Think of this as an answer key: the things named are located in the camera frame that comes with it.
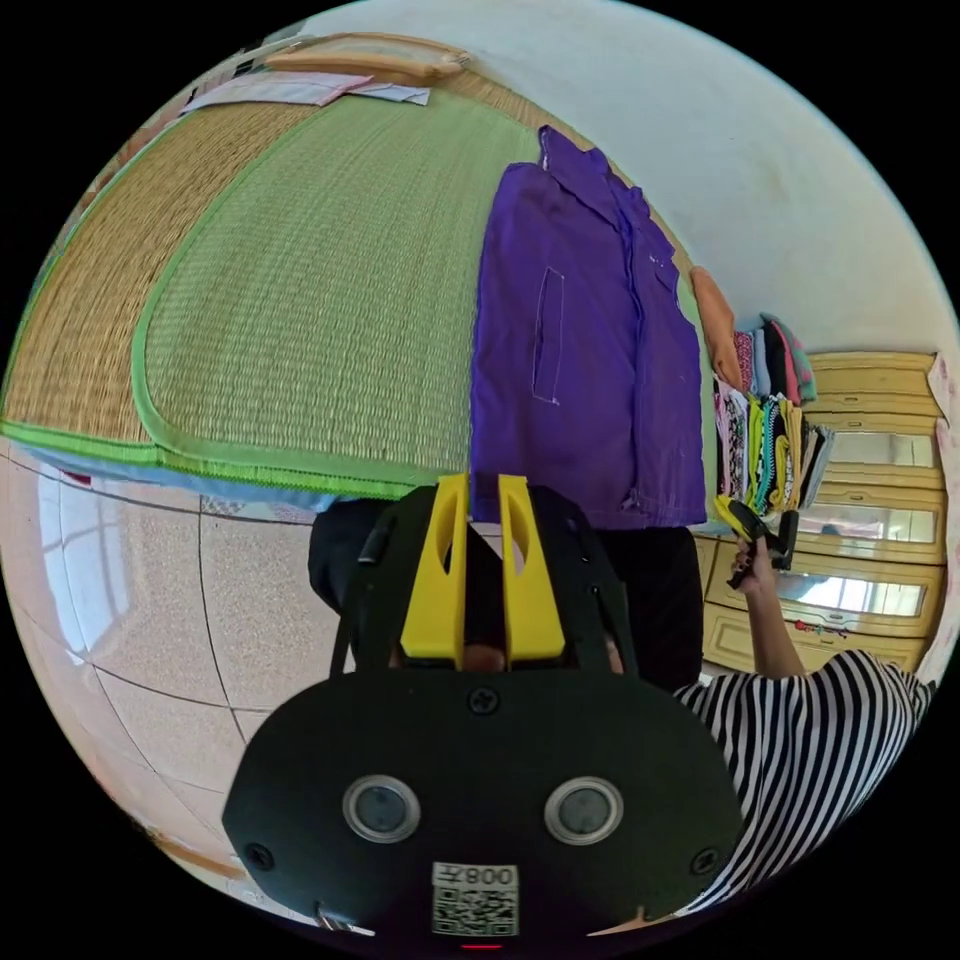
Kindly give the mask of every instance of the wardrobe drawer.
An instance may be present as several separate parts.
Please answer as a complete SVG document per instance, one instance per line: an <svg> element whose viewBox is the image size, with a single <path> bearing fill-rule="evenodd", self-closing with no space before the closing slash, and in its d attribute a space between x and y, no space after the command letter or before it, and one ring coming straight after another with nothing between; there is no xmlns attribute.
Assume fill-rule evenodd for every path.
<svg viewBox="0 0 960 960"><path fill-rule="evenodd" d="M746 610L743 594L720 574L730 569L736 544L720 542L707 587L711 603ZM943 568L795 553L777 575L787 620L882 637L924 638L940 609Z"/></svg>
<svg viewBox="0 0 960 960"><path fill-rule="evenodd" d="M825 482L944 489L936 417L815 413L809 419L837 433Z"/></svg>
<svg viewBox="0 0 960 960"><path fill-rule="evenodd" d="M693 542L697 545L697 564L700 567L700 589L704 596L707 595L707 584L710 582L710 573L713 570L713 558L717 554L717 541L708 540L704 537L694 537Z"/></svg>
<svg viewBox="0 0 960 960"><path fill-rule="evenodd" d="M927 383L933 361L925 353L813 354L818 397L805 409L941 416Z"/></svg>
<svg viewBox="0 0 960 960"><path fill-rule="evenodd" d="M797 550L895 563L946 563L946 494L823 483L800 512Z"/></svg>
<svg viewBox="0 0 960 960"><path fill-rule="evenodd" d="M906 394L882 394L853 389L843 393L820 393L817 382L817 399L805 404L805 414L818 413L905 413L920 417L942 416L937 401L930 397Z"/></svg>
<svg viewBox="0 0 960 960"><path fill-rule="evenodd" d="M787 634L807 673L819 670L831 657L845 650L864 650L878 660L901 670L915 670L923 658L926 641L892 639L867 634L817 634L802 621L787 623ZM753 641L745 610L730 610L713 603L703 608L703 657L711 663L753 673Z"/></svg>

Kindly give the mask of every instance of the white wall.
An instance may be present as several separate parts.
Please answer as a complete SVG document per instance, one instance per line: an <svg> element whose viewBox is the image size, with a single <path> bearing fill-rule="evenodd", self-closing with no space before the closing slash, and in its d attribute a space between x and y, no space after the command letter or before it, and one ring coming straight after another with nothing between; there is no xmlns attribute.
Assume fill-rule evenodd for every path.
<svg viewBox="0 0 960 960"><path fill-rule="evenodd" d="M809 350L943 349L956 316L913 225L856 148L764 68L610 0L365 0L302 33L443 41L561 117L638 185L738 317Z"/></svg>

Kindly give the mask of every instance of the screw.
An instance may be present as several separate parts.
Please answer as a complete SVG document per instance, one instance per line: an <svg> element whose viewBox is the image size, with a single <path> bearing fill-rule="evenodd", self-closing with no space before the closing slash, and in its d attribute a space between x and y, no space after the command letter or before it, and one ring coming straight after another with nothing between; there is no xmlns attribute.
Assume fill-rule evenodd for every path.
<svg viewBox="0 0 960 960"><path fill-rule="evenodd" d="M706 850L701 850L693 858L693 862L690 864L690 872L695 876L702 877L713 870L718 859L717 851L712 847L707 847Z"/></svg>
<svg viewBox="0 0 960 960"><path fill-rule="evenodd" d="M262 843L248 843L243 852L250 865L258 870L273 869L273 854Z"/></svg>
<svg viewBox="0 0 960 960"><path fill-rule="evenodd" d="M489 687L477 687L476 690L470 691L467 706L471 713L479 717L489 716L491 713L496 713L497 707L500 706L500 695Z"/></svg>

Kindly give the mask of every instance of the orange towel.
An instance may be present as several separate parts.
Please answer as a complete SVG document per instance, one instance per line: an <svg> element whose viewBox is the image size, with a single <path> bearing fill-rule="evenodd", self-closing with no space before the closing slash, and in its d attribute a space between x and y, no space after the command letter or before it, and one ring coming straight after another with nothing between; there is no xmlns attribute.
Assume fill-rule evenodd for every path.
<svg viewBox="0 0 960 960"><path fill-rule="evenodd" d="M703 267L694 267L690 271L690 282L700 310L710 364L724 383L729 383L743 393L743 377L740 374L737 345L733 337L733 310L716 281Z"/></svg>

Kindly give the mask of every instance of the black and white striped shirt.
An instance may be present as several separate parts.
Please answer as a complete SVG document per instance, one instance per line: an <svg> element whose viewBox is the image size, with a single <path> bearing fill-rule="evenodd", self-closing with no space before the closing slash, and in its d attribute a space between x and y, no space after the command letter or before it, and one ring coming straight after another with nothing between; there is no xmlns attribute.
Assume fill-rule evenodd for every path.
<svg viewBox="0 0 960 960"><path fill-rule="evenodd" d="M859 650L808 676L733 674L678 690L723 750L744 832L714 883L677 916L767 880L817 847L900 756L933 690Z"/></svg>

